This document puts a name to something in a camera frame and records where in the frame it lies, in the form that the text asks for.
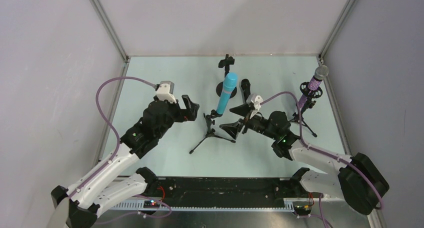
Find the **teal blue microphone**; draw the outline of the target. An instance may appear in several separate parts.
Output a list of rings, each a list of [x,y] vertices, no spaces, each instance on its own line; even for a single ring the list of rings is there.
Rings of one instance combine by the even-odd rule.
[[[218,114],[223,115],[227,104],[231,98],[233,90],[236,88],[238,76],[234,72],[229,72],[222,82],[222,90],[220,93],[219,101],[216,111]]]

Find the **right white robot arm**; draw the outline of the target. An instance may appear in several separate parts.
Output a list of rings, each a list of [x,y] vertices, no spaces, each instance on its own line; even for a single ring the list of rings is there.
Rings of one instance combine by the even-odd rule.
[[[247,104],[231,108],[241,118],[219,127],[233,139],[252,130],[273,140],[273,152],[279,158],[305,163],[319,170],[300,168],[291,178],[308,193],[322,193],[343,199],[356,212],[369,215],[378,209],[380,199],[390,185],[371,161],[363,154],[339,154],[302,142],[290,130],[291,123],[283,111],[274,111],[264,118]]]

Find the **purple glitter microphone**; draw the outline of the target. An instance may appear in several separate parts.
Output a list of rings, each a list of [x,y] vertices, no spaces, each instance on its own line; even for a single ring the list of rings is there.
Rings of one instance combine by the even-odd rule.
[[[314,71],[313,77],[310,79],[309,82],[303,82],[299,89],[302,93],[302,96],[299,99],[298,107],[303,108],[305,107],[306,103],[308,101],[312,101],[312,99],[320,98],[323,94],[322,89],[320,88],[320,85],[324,78],[326,78],[329,75],[329,68],[326,65],[320,65],[317,67]]]

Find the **black orange-tipped microphone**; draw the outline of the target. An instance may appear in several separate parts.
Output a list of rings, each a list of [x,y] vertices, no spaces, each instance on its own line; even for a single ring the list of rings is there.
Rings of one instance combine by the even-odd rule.
[[[240,89],[242,91],[243,103],[246,104],[249,96],[251,95],[251,83],[247,78],[241,80]]]

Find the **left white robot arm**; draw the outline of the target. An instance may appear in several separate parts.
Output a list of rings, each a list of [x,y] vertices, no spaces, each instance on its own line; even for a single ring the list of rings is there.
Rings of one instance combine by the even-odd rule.
[[[55,210],[47,227],[90,228],[110,208],[151,189],[158,178],[147,167],[115,185],[111,182],[156,147],[174,123],[196,120],[199,104],[188,95],[183,95],[182,100],[184,109],[177,100],[155,96],[139,121],[118,138],[115,151],[76,183],[55,187],[51,191]]]

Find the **black tripod clip stand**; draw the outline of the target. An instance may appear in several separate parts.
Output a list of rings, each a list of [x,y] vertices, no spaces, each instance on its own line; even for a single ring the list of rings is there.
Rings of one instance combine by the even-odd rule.
[[[215,118],[219,118],[221,117],[221,114],[218,114],[216,110],[211,110],[210,114],[206,115],[205,113],[203,114],[203,117],[205,119],[205,123],[206,123],[206,133],[205,136],[203,137],[203,139],[193,148],[189,151],[189,154],[191,155],[201,144],[202,142],[204,142],[207,138],[218,138],[218,139],[222,139],[222,140],[226,140],[229,141],[231,143],[236,143],[236,141],[234,139],[230,139],[230,138],[225,138],[223,136],[217,135],[216,134],[216,130],[214,128],[212,128],[212,125],[215,125]]]

